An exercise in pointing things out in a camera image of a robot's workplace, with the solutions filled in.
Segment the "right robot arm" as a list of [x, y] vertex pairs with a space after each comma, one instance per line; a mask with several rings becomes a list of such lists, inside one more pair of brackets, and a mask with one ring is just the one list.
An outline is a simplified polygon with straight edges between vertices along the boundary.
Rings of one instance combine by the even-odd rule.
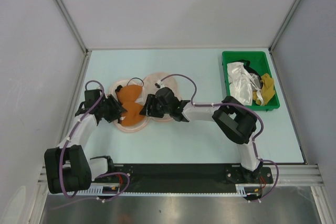
[[218, 104], [199, 104], [190, 100], [179, 100], [170, 88], [164, 87], [156, 94], [147, 96], [140, 115], [152, 118], [163, 118], [169, 115], [177, 122], [216, 123], [224, 135], [237, 144], [243, 179], [254, 183], [261, 177], [263, 163], [257, 154], [255, 138], [261, 134], [264, 126], [261, 123], [260, 131], [255, 134], [256, 123], [261, 120], [260, 117], [232, 96], [227, 96]]

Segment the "pink floral mesh laundry bag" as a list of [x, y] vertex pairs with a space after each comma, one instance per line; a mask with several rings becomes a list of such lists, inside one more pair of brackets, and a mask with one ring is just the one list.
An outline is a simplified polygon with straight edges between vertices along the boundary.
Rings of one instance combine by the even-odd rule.
[[161, 80], [170, 88], [176, 97], [180, 98], [177, 81], [173, 77], [163, 80], [169, 74], [166, 72], [156, 72], [146, 76], [144, 79], [135, 77], [123, 79], [115, 82], [109, 89], [109, 94], [113, 95], [127, 110], [121, 117], [113, 121], [114, 125], [122, 132], [134, 133], [144, 129], [151, 121], [169, 122], [172, 119], [165, 115], [162, 118], [151, 118], [139, 114], [143, 108], [148, 94], [155, 94], [158, 90], [154, 85]]

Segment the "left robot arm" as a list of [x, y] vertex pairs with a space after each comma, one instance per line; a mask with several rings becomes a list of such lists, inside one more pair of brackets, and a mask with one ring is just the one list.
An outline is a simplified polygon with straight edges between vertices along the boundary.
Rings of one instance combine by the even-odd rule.
[[111, 123], [118, 120], [126, 109], [112, 95], [102, 90], [86, 90], [72, 128], [55, 148], [44, 153], [48, 189], [52, 194], [89, 189], [97, 178], [110, 182], [116, 169], [108, 155], [92, 156], [84, 152], [88, 140], [101, 120]]

